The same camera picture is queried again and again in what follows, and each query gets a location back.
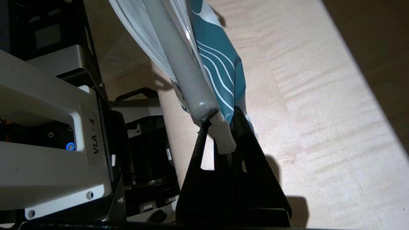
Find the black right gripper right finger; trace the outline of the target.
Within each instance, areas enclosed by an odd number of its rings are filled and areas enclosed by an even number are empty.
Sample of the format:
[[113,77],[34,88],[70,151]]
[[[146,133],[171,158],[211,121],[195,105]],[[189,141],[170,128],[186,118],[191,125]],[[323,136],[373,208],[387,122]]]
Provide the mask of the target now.
[[234,212],[241,225],[289,225],[292,208],[244,112],[235,107],[233,133],[246,172],[238,170]]

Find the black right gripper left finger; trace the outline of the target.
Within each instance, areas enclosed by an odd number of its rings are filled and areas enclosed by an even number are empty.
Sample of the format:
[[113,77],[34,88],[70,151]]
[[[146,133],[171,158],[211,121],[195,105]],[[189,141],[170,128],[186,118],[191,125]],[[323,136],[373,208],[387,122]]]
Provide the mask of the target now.
[[226,156],[219,154],[216,144],[214,170],[201,168],[210,125],[204,122],[200,127],[176,207],[177,224],[226,225],[231,220],[225,185],[229,163]]

